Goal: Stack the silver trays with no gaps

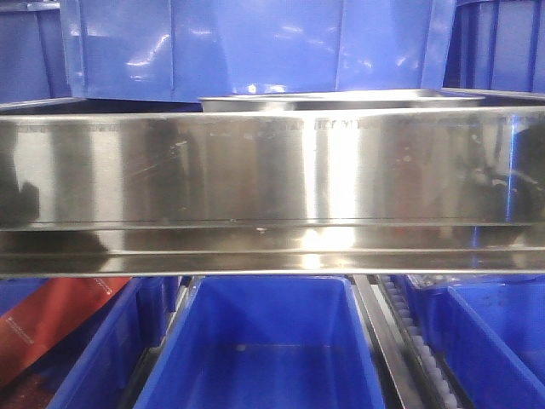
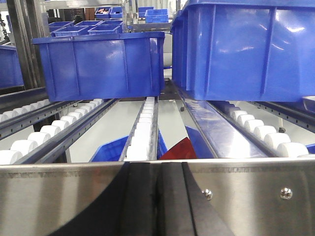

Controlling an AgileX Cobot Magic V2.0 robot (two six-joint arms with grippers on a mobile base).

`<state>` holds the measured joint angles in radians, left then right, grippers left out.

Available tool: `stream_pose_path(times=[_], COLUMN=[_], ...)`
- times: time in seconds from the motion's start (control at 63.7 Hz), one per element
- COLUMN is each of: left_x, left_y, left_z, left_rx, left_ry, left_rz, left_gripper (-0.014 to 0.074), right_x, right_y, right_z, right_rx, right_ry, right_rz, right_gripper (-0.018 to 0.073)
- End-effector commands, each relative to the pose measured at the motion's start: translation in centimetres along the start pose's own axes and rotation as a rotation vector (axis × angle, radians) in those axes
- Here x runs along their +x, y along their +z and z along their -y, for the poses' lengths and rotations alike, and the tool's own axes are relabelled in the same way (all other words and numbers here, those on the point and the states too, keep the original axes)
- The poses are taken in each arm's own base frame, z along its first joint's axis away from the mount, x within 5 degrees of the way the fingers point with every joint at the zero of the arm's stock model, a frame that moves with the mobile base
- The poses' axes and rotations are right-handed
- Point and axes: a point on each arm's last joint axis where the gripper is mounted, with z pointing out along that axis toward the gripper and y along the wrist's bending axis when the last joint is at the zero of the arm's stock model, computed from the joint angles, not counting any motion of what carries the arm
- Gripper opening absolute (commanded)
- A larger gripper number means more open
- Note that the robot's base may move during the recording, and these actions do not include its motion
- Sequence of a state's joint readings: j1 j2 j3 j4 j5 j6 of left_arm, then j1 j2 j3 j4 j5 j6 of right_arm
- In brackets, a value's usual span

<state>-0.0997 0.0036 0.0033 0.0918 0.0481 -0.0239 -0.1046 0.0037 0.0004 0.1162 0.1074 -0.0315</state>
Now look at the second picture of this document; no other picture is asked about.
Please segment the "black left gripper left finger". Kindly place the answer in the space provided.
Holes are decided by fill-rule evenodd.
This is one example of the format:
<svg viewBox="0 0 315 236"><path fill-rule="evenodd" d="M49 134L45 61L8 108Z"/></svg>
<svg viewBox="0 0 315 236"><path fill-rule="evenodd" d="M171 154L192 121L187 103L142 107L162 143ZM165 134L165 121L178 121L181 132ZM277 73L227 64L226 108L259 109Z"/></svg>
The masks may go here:
<svg viewBox="0 0 315 236"><path fill-rule="evenodd" d="M124 163L108 187L54 236L154 235L154 185L149 163Z"/></svg>

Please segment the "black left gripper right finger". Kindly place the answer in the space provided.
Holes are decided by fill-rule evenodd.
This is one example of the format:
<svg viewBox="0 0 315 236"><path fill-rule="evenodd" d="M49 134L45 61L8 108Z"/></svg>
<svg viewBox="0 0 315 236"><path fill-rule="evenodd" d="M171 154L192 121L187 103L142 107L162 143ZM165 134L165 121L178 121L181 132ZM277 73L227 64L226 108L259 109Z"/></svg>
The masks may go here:
<svg viewBox="0 0 315 236"><path fill-rule="evenodd" d="M157 179L158 236L232 236L198 187L187 162L164 162Z"/></svg>

